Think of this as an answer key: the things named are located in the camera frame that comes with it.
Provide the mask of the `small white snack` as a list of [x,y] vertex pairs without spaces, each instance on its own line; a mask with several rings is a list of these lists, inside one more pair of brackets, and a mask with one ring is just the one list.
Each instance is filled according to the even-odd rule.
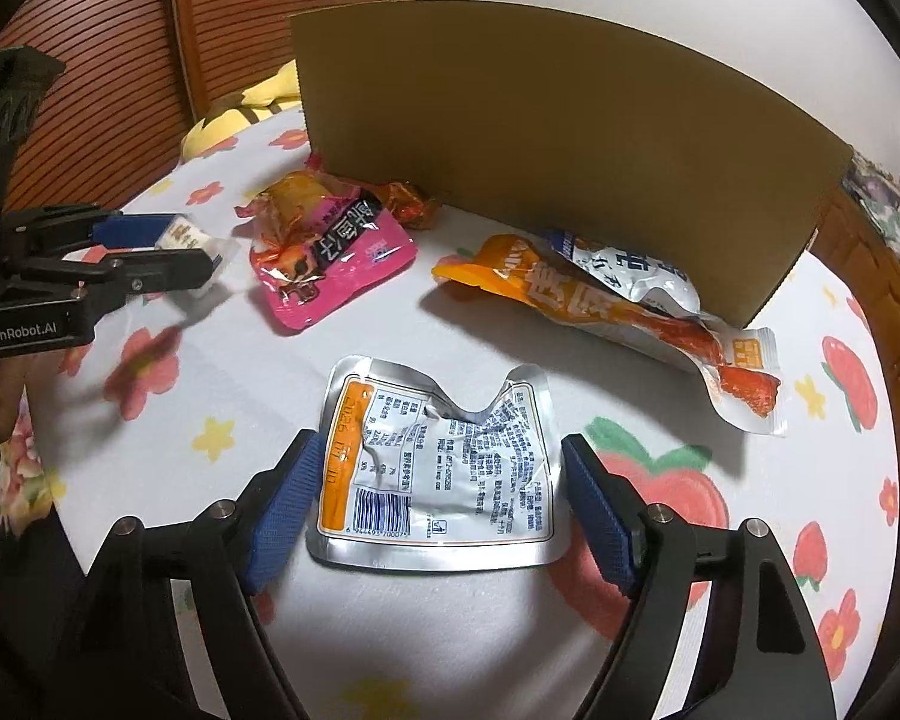
[[195,298],[203,296],[214,286],[221,278],[222,271],[226,270],[226,266],[238,254],[238,244],[233,239],[211,236],[185,215],[173,216],[155,241],[154,247],[157,250],[203,250],[208,255],[212,265],[211,274],[199,288],[191,290]]

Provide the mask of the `pink snack bag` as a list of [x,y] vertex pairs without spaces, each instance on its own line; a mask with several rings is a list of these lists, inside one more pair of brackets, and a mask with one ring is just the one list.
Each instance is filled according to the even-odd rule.
[[301,333],[413,265],[418,248],[372,190],[297,169],[235,208],[281,327]]

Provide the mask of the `white blue snack packet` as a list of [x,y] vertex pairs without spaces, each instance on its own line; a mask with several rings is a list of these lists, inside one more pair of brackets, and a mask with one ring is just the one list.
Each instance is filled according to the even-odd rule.
[[564,229],[544,232],[549,247],[618,298],[670,317],[699,317],[702,301],[684,271],[652,255],[595,244]]

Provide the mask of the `wooden louvered wardrobe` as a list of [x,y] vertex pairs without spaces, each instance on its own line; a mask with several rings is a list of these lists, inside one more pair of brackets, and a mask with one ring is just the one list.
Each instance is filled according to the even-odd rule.
[[129,202],[170,171],[214,101],[292,59],[292,15],[357,2],[368,0],[25,0],[0,46],[66,70],[17,155],[6,210]]

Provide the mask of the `yellow pikachu plush toy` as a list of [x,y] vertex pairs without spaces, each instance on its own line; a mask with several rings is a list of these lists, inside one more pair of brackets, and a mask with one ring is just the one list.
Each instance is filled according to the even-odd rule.
[[226,94],[214,103],[180,142],[180,163],[209,156],[245,128],[301,104],[297,62],[290,60],[256,85]]

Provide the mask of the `orange foil candy wrapper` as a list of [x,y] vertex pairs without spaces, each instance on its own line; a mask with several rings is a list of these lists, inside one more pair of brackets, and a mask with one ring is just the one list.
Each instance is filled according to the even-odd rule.
[[363,182],[362,187],[374,193],[375,199],[390,211],[402,227],[419,231],[434,226],[440,203],[411,182]]

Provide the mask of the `orange sausage snack packet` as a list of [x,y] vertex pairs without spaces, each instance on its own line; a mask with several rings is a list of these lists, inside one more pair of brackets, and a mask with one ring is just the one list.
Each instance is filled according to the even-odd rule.
[[497,234],[469,259],[439,260],[432,275],[535,309],[562,327],[621,344],[701,376],[715,413],[763,436],[784,432],[782,372],[769,328],[738,330],[711,316],[678,319],[634,304],[557,263],[528,239]]

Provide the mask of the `silver foil snack packet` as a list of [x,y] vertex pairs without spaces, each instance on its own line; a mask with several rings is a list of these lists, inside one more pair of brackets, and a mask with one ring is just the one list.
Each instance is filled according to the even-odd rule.
[[548,378],[507,374],[468,411],[413,367],[347,356],[331,371],[307,548],[379,572],[548,566],[571,544],[566,473]]

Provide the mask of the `wooden sideboard cabinet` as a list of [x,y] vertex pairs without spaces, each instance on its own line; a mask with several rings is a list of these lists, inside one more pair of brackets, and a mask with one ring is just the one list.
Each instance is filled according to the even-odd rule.
[[809,250],[862,306],[888,388],[900,472],[900,260],[862,207],[842,190],[834,190],[821,206]]

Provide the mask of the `brown cardboard box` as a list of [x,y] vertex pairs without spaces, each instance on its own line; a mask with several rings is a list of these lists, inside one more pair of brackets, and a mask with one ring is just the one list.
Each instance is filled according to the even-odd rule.
[[738,327],[792,270],[852,161],[749,76],[568,11],[374,2],[299,13],[290,37],[328,171],[653,255]]

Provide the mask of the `folded patterned cloth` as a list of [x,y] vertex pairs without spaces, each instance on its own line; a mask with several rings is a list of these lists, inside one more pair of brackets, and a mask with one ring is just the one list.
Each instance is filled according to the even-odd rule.
[[900,185],[896,179],[855,151],[842,185],[900,260]]

